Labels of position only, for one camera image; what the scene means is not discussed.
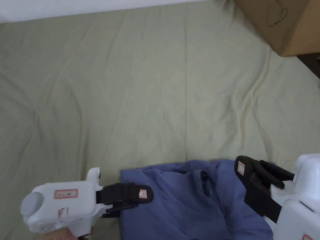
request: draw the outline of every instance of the red label sticker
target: red label sticker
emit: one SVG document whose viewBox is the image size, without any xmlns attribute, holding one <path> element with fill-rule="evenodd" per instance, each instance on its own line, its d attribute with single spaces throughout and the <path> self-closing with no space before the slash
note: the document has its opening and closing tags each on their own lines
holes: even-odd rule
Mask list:
<svg viewBox="0 0 320 240">
<path fill-rule="evenodd" d="M 307 234 L 303 235 L 302 240 L 312 240 Z"/>
<path fill-rule="evenodd" d="M 243 176 L 244 175 L 244 164 L 242 162 L 238 162 L 238 172 Z"/>
<path fill-rule="evenodd" d="M 78 189 L 56 190 L 54 199 L 78 197 Z"/>
<path fill-rule="evenodd" d="M 140 189 L 140 192 L 139 192 L 139 198 L 144 198 L 144 199 L 147 199 L 147 190 L 145 189 Z"/>
</svg>

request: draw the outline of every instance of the light green fabric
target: light green fabric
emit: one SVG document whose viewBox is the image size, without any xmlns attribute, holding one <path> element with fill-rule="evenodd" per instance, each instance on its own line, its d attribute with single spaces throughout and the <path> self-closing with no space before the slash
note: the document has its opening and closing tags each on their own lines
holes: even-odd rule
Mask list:
<svg viewBox="0 0 320 240">
<path fill-rule="evenodd" d="M 320 151 L 319 80 L 281 58 L 232 1 L 0 25 L 1 239 L 37 238 L 34 187 L 248 155 L 293 170 Z M 117 220 L 92 239 L 119 239 Z"/>
</svg>

